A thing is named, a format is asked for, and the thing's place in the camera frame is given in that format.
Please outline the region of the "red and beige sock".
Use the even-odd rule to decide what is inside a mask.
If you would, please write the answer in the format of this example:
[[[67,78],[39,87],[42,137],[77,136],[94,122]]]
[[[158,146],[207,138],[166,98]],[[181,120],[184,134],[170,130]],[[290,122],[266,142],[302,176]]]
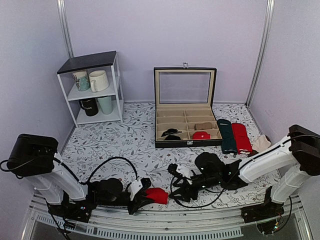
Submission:
[[[151,199],[156,204],[168,204],[169,194],[165,192],[162,188],[148,188],[146,191],[146,197]]]

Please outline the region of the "black compartment storage box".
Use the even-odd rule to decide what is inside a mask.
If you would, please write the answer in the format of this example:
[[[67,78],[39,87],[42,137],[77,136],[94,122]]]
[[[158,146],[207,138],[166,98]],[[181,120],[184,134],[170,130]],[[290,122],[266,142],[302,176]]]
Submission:
[[[213,113],[217,69],[215,67],[154,67],[155,129],[154,144],[160,148],[211,147],[222,144]],[[195,130],[196,123],[213,122],[216,128]],[[181,131],[181,140],[165,140],[168,129]],[[193,140],[204,131],[211,139]]]

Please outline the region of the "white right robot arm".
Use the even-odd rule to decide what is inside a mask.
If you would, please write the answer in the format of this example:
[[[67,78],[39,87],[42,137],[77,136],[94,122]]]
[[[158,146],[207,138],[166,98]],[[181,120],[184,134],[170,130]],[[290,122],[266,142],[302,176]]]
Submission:
[[[289,133],[268,149],[247,159],[223,163],[214,153],[203,152],[194,161],[200,174],[182,165],[170,164],[168,172],[176,177],[169,197],[179,205],[198,198],[198,192],[214,186],[233,191],[255,179],[289,165],[289,170],[264,195],[264,202],[241,209],[245,223],[282,215],[287,198],[306,180],[320,174],[320,136],[300,125],[289,127]]]

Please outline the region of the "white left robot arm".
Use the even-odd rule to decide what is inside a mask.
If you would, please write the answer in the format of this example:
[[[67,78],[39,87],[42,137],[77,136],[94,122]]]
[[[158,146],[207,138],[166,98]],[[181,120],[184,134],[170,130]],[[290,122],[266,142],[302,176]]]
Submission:
[[[20,134],[7,160],[5,171],[26,178],[45,198],[48,212],[87,223],[97,206],[126,207],[130,215],[155,203],[151,180],[137,178],[127,187],[117,178],[81,182],[62,162],[53,137]]]

